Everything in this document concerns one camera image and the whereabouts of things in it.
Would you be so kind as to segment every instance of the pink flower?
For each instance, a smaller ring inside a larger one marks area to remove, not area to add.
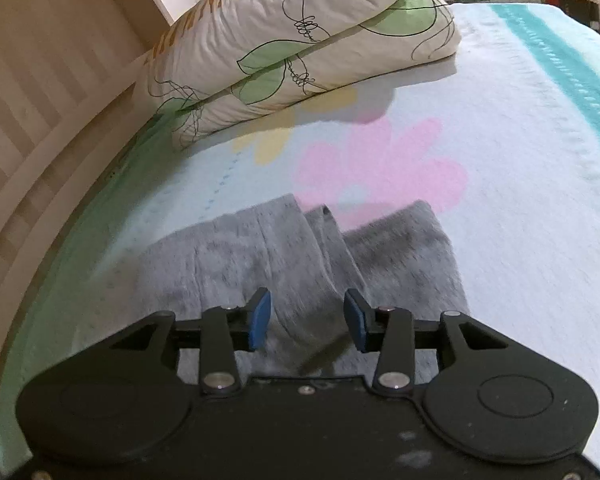
[[[466,171],[446,157],[427,158],[442,125],[427,119],[392,136],[386,118],[358,124],[344,146],[316,142],[296,171],[296,198],[303,210],[326,204],[341,229],[359,227],[416,200],[443,212],[462,198]]]

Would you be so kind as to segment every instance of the gray fabric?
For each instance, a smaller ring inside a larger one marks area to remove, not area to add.
[[[372,306],[393,304],[416,318],[467,312],[451,244],[429,205],[416,202],[343,234],[326,207],[303,214],[292,195],[224,215],[158,241],[141,257],[128,319],[173,310],[178,319],[242,305],[259,286],[272,293],[266,348],[238,352],[248,374],[372,375],[377,354],[353,348],[342,313],[347,288]],[[437,371],[418,352],[416,380]],[[198,352],[183,352],[179,375],[195,382]]]

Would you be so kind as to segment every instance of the turquoise stripe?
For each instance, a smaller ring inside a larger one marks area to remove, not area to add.
[[[492,4],[510,30],[523,41],[546,74],[580,110],[600,138],[600,76],[573,47],[527,6]],[[573,33],[580,33],[573,27]]]

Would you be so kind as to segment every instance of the mattress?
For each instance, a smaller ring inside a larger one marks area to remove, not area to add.
[[[582,375],[600,400],[600,36],[551,6],[456,4],[456,56],[372,78],[174,152],[150,124],[71,228],[14,334],[0,466],[27,456],[33,375],[115,330],[138,256],[288,192],[354,228],[427,200],[472,315]],[[600,418],[586,455],[600,466]]]

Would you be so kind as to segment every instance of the striped wall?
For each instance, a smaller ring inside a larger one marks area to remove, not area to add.
[[[48,250],[40,233],[61,229],[51,207],[67,216],[128,141],[144,50],[113,0],[0,0],[0,350]]]

